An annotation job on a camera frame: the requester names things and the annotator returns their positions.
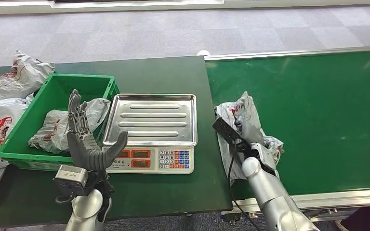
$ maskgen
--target electronic scale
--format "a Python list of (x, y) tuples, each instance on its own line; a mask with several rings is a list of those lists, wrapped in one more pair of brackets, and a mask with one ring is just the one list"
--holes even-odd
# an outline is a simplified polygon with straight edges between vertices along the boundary
[(189, 174), (197, 144), (196, 97), (192, 94), (118, 94), (103, 149), (128, 131), (127, 147), (108, 173)]

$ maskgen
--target silver robotic arm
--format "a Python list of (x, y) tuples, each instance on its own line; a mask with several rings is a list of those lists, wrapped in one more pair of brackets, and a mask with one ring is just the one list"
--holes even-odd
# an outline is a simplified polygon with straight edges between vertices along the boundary
[(299, 210), (289, 196), (276, 170), (276, 163), (270, 150), (259, 143), (249, 143), (233, 130), (222, 118), (213, 128), (236, 151), (244, 153), (242, 171), (249, 181), (256, 201), (270, 231), (319, 231)]
[(108, 182), (106, 168), (127, 145), (128, 133), (122, 132), (118, 141), (106, 152), (101, 151), (89, 129), (87, 103), (80, 105), (81, 96), (73, 90), (69, 98), (67, 143), (75, 166), (61, 165), (53, 179), (64, 196), (58, 204), (71, 202), (73, 213), (66, 231), (100, 231), (109, 212), (113, 186)]
[[(261, 146), (258, 151), (262, 152), (264, 149)], [(278, 177), (262, 169), (259, 159), (248, 157), (243, 161), (242, 170), (270, 231), (319, 231), (301, 213)]]

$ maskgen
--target stainless steel tray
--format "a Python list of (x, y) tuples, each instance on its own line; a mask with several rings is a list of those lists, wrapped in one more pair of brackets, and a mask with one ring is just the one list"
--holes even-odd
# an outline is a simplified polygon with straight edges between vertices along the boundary
[(196, 97), (191, 94), (118, 94), (108, 117), (103, 145), (128, 131), (128, 146), (195, 146)]

